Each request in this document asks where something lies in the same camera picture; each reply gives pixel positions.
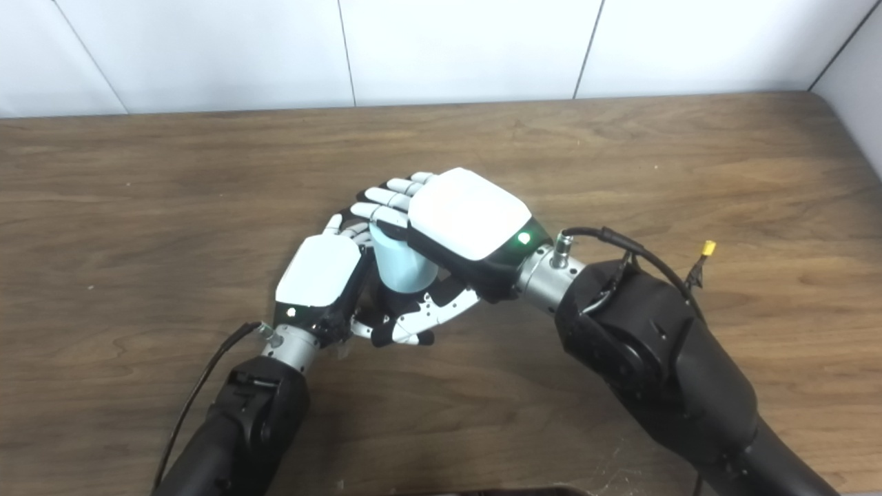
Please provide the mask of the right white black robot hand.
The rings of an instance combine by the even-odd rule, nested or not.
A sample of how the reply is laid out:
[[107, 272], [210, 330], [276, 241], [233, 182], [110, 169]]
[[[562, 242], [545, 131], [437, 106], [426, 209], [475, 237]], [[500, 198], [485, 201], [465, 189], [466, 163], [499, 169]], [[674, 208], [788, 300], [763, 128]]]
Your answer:
[[403, 240], [438, 268], [435, 282], [371, 343], [429, 346], [433, 329], [479, 302], [519, 298], [527, 263], [551, 244], [518, 197], [463, 167], [417, 172], [360, 192], [349, 213]]

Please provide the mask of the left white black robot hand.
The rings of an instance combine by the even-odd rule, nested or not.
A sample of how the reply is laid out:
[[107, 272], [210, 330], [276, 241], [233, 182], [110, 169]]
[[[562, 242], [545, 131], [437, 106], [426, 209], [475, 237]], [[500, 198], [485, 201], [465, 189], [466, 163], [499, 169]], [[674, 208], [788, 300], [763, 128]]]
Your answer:
[[437, 280], [403, 240], [344, 213], [304, 239], [275, 289], [273, 327], [308, 333], [319, 349], [391, 324]]

